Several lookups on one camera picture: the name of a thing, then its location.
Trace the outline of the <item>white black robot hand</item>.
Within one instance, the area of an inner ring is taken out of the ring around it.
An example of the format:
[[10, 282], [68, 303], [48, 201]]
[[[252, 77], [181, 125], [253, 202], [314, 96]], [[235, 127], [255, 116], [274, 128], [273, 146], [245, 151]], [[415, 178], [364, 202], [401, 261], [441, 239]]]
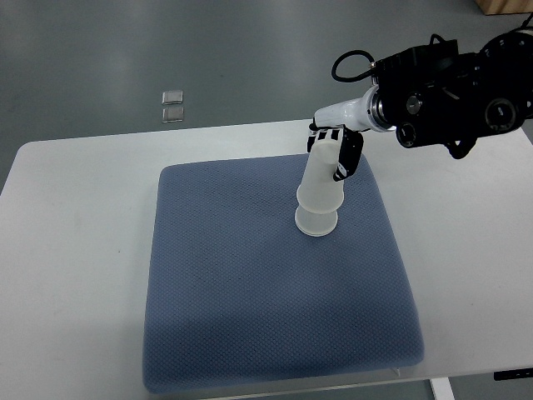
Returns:
[[330, 139], [341, 141], [336, 171], [333, 174], [335, 182], [343, 181], [355, 174], [359, 165], [364, 138], [358, 131], [374, 130], [379, 132], [380, 126], [371, 110], [372, 99], [377, 94], [377, 88], [368, 89], [362, 97], [345, 102], [339, 102], [321, 108], [314, 113], [313, 122], [308, 127], [306, 150], [311, 151], [317, 140], [327, 139], [331, 128]]

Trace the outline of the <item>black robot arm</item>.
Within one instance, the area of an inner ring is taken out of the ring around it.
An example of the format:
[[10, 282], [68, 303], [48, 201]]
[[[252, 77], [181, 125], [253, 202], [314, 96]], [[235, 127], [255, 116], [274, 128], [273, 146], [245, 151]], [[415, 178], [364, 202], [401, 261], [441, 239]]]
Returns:
[[332, 178], [342, 181], [357, 169], [365, 131], [395, 130], [404, 148], [444, 146], [462, 159], [478, 138], [510, 133], [532, 118], [532, 29], [519, 27], [491, 39], [479, 52], [461, 54], [455, 40], [438, 34], [428, 44], [381, 60], [363, 50], [342, 54], [369, 62], [368, 69], [341, 83], [365, 78], [372, 85], [358, 99], [315, 112], [307, 146], [322, 139], [340, 142]]

